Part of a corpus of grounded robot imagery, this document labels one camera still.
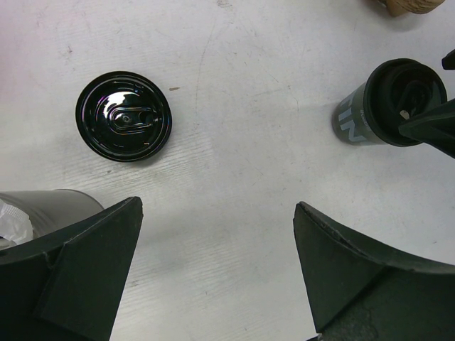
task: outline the glossy black lid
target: glossy black lid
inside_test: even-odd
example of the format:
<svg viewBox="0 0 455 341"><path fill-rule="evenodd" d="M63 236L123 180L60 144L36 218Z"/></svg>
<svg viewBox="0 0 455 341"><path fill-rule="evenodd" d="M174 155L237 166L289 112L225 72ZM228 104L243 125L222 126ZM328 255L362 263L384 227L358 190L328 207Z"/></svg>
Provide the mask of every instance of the glossy black lid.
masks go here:
<svg viewBox="0 0 455 341"><path fill-rule="evenodd" d="M132 72L110 72L79 96L76 122L85 143L113 161L148 158L163 148L172 128L168 102L151 81Z"/></svg>

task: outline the white table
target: white table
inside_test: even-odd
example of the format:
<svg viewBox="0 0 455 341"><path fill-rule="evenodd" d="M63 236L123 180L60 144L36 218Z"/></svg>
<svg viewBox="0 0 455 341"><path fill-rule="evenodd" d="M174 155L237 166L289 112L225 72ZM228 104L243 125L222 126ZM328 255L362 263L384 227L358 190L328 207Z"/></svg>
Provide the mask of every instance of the white table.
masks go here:
<svg viewBox="0 0 455 341"><path fill-rule="evenodd" d="M330 125L393 58L432 66L452 98L440 60L454 17L453 1L391 19L352 0L4 0L0 188L74 188L106 207L141 197L113 341L306 340L298 201L455 263L455 162L428 146L353 148ZM81 90L113 70L169 101L173 132L152 162L105 160L79 136Z"/></svg>

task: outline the gray tumbler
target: gray tumbler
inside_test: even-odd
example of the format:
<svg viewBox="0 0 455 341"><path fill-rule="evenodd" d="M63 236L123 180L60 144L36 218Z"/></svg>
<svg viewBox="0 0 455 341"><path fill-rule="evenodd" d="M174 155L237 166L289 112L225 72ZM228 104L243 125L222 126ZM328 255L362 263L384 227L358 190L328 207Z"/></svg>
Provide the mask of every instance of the gray tumbler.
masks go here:
<svg viewBox="0 0 455 341"><path fill-rule="evenodd" d="M337 106L333 130L357 146L415 146L420 142L401 135L399 125L445 102L446 89L435 71L415 60L391 60Z"/></svg>
<svg viewBox="0 0 455 341"><path fill-rule="evenodd" d="M103 211L101 204L76 190L2 192L0 199L30 218L33 238L39 238Z"/></svg>

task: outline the black lid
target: black lid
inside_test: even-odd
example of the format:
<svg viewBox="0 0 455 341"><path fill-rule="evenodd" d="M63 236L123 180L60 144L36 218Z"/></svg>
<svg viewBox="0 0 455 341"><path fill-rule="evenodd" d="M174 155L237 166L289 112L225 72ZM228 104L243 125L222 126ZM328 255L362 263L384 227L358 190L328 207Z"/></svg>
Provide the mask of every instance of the black lid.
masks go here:
<svg viewBox="0 0 455 341"><path fill-rule="evenodd" d="M168 102L151 81L132 72L110 72L79 96L76 122L85 143L113 161L148 158L163 148L172 128Z"/></svg>
<svg viewBox="0 0 455 341"><path fill-rule="evenodd" d="M403 136L399 125L447 101L438 74L415 60L391 60L381 65L365 88L365 112L372 130L393 146L413 146L421 142Z"/></svg>

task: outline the black plastic part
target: black plastic part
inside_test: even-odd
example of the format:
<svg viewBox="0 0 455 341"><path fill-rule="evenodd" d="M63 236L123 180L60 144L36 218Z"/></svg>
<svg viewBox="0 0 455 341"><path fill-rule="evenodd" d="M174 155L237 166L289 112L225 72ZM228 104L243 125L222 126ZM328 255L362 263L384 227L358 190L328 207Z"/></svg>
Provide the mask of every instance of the black plastic part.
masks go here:
<svg viewBox="0 0 455 341"><path fill-rule="evenodd" d="M400 133L455 158L455 99L401 124Z"/></svg>
<svg viewBox="0 0 455 341"><path fill-rule="evenodd" d="M444 70L455 70L455 50L442 60L442 67Z"/></svg>
<svg viewBox="0 0 455 341"><path fill-rule="evenodd" d="M393 146L415 146L420 142L399 133L405 110L411 117L447 102L447 92L438 74L410 59L382 64L365 87L365 119L373 132Z"/></svg>
<svg viewBox="0 0 455 341"><path fill-rule="evenodd" d="M389 247L304 202L294 233L324 341L455 340L455 266Z"/></svg>
<svg viewBox="0 0 455 341"><path fill-rule="evenodd" d="M131 197L0 252L0 339L108 341L141 221Z"/></svg>
<svg viewBox="0 0 455 341"><path fill-rule="evenodd" d="M113 161L148 158L168 141L172 116L161 90L132 72L99 76L77 101L76 122L85 143Z"/></svg>

